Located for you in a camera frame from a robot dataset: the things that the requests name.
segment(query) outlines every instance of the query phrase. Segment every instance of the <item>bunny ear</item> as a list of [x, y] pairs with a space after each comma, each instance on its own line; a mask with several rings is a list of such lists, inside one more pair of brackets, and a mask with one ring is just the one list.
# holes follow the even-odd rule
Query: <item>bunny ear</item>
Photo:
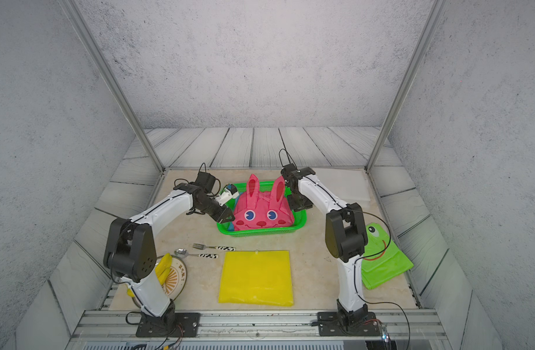
[[251, 174], [246, 184], [246, 200], [248, 208], [255, 208], [259, 198], [259, 181], [258, 178]]
[[279, 209], [283, 198], [285, 198], [285, 180], [283, 180], [283, 176], [279, 176], [273, 183], [273, 188], [271, 189], [269, 208]]

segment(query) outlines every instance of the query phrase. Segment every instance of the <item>gray textured wall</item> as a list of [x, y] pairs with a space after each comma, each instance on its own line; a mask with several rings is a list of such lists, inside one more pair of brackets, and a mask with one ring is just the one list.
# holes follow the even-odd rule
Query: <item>gray textured wall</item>
[[432, 0], [78, 0], [145, 128], [380, 125]]
[[0, 346], [133, 137], [57, 1], [0, 1]]
[[390, 137], [508, 349], [535, 349], [535, 0], [451, 0]]

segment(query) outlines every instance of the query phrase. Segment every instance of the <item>metal frame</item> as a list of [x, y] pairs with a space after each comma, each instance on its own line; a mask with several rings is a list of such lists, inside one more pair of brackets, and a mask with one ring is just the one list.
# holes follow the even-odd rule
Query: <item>metal frame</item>
[[157, 199], [159, 191], [162, 188], [162, 184], [164, 182], [164, 179], [166, 178], [167, 173], [168, 171], [165, 170], [163, 173], [159, 174], [157, 182], [155, 183], [155, 187], [152, 190], [151, 197], [149, 197], [149, 201], [147, 202], [146, 208], [150, 208], [153, 204], [155, 204], [155, 200]]
[[370, 154], [369, 162], [366, 165], [367, 174], [369, 174], [372, 170], [374, 164], [376, 163], [376, 159], [378, 158], [378, 155], [380, 154], [380, 151], [384, 146], [386, 139], [388, 138], [388, 135], [390, 135], [392, 126], [396, 121], [399, 110], [401, 109], [402, 104], [404, 103], [411, 84], [413, 83], [415, 76], [417, 75], [419, 65], [425, 57], [425, 53], [429, 48], [432, 36], [434, 35], [436, 28], [438, 27], [440, 18], [442, 18], [447, 3], [448, 0], [435, 0], [435, 3], [432, 5], [431, 13], [427, 18], [425, 26], [423, 27], [423, 32], [419, 37], [417, 46], [415, 46], [415, 50], [411, 55], [411, 60], [404, 74], [404, 79], [402, 80], [402, 83], [398, 88], [398, 92], [396, 94], [396, 97], [394, 98], [394, 101], [392, 102], [390, 111], [388, 112], [388, 115], [386, 116], [386, 119], [382, 124], [382, 128], [380, 128], [380, 133], [378, 134], [378, 138], [376, 139], [376, 144], [374, 145], [373, 151]]
[[[335, 310], [199, 310], [200, 326], [196, 338], [185, 341], [221, 340], [380, 340], [380, 337], [321, 337], [311, 326], [317, 312]], [[399, 309], [373, 311], [387, 326], [393, 340], [406, 340], [407, 322]], [[434, 309], [405, 310], [411, 327], [411, 340], [446, 340], [446, 333]], [[127, 325], [127, 311], [85, 311], [71, 336], [71, 342], [134, 340], [137, 326]], [[140, 316], [130, 315], [136, 323]], [[141, 341], [164, 338], [137, 338]]]
[[116, 102], [118, 102], [118, 105], [124, 113], [124, 116], [126, 117], [127, 121], [130, 123], [131, 128], [135, 132], [135, 135], [137, 136], [139, 141], [141, 141], [141, 144], [143, 145], [143, 148], [145, 149], [149, 157], [151, 157], [152, 163], [157, 167], [159, 172], [162, 173], [164, 171], [164, 165], [160, 161], [160, 158], [158, 157], [157, 153], [152, 147], [152, 144], [147, 138], [145, 131], [141, 127], [139, 120], [135, 116], [133, 109], [131, 108], [129, 102], [126, 99], [124, 92], [122, 91], [120, 85], [114, 77], [110, 66], [108, 65], [108, 63], [106, 63], [104, 55], [96, 44], [96, 41], [90, 33], [90, 30], [87, 27], [87, 24], [84, 21], [83, 16], [77, 8], [77, 5], [75, 4], [74, 0], [59, 0], [59, 3], [61, 5], [61, 8], [69, 18], [69, 21], [75, 29], [75, 32], [77, 33], [77, 35], [79, 35], [79, 38], [87, 49], [87, 52], [89, 52], [90, 57], [96, 64], [96, 67], [102, 75], [102, 78], [104, 79], [106, 85], [110, 89], [110, 92], [116, 99]]

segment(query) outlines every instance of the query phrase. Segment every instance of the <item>yellow banana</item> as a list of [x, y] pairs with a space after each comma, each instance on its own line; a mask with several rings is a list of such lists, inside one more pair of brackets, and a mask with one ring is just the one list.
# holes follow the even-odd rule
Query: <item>yellow banana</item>
[[168, 274], [170, 274], [170, 267], [168, 267], [166, 270], [164, 270], [163, 273], [159, 276], [159, 283], [162, 286], [164, 282], [166, 281], [166, 277], [168, 277]]
[[166, 253], [155, 267], [155, 273], [159, 277], [165, 270], [170, 271], [170, 265], [172, 264], [172, 256]]

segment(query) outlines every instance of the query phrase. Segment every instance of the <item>plate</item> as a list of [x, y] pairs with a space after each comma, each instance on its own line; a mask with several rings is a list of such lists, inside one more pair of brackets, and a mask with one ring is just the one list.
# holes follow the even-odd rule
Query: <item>plate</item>
[[[188, 270], [186, 268], [186, 264], [180, 259], [175, 256], [172, 256], [172, 263], [170, 265], [170, 273], [168, 273], [168, 276], [166, 277], [166, 281], [162, 285], [162, 289], [164, 290], [165, 294], [168, 295], [168, 297], [172, 300], [176, 300], [180, 293], [182, 293], [182, 290], [186, 286], [186, 280], [188, 279]], [[141, 307], [141, 303], [139, 300], [134, 297], [131, 298], [133, 300], [133, 303], [137, 307]]]

